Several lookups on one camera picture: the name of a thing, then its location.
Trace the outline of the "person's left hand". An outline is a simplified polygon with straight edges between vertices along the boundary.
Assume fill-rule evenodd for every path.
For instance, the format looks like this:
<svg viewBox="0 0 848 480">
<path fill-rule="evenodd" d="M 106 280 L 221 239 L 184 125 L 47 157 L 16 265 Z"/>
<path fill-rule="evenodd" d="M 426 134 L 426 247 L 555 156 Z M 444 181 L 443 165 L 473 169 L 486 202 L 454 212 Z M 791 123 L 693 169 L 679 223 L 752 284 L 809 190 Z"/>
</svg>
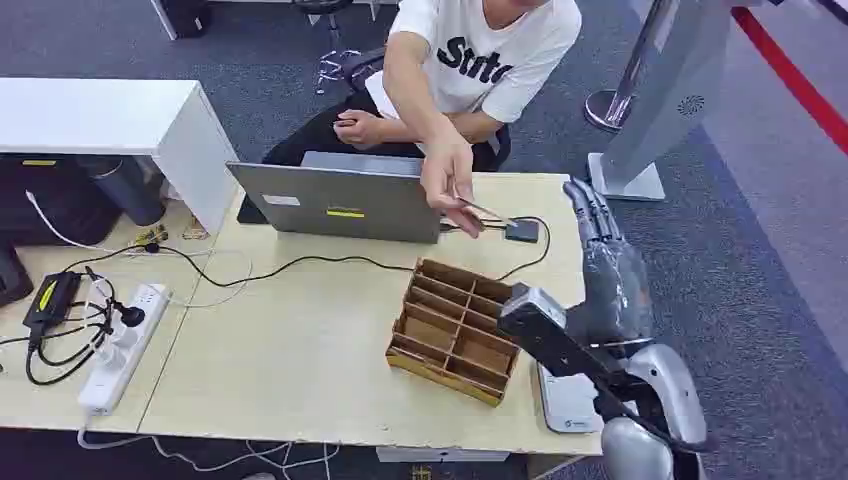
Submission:
<svg viewBox="0 0 848 480">
<path fill-rule="evenodd" d="M 345 110 L 332 123 L 338 139 L 356 149 L 366 150 L 384 142 L 383 119 L 363 110 Z"/>
</svg>

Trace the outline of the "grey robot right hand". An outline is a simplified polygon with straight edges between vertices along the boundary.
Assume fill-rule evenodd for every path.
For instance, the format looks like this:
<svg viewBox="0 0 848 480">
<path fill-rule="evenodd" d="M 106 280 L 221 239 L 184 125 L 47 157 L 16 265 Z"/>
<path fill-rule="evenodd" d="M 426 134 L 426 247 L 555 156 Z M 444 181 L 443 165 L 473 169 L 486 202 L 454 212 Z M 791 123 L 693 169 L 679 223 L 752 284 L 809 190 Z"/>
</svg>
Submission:
<svg viewBox="0 0 848 480">
<path fill-rule="evenodd" d="M 571 178 L 571 199 L 582 247 L 585 299 L 566 310 L 566 331 L 584 344 L 635 344 L 653 339 L 654 311 L 646 266 L 629 243 L 606 198 Z"/>
</svg>

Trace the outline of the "person's right hand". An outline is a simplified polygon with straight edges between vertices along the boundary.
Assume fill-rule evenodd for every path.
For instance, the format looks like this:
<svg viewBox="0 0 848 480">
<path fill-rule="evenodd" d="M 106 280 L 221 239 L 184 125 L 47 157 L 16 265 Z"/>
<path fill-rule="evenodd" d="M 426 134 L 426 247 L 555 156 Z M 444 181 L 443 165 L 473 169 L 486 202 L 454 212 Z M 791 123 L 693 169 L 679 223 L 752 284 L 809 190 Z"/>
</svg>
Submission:
<svg viewBox="0 0 848 480">
<path fill-rule="evenodd" d="M 428 204 L 477 238 L 483 225 L 467 204 L 467 200 L 474 200 L 471 145 L 452 125 L 440 128 L 424 145 L 420 181 Z"/>
</svg>

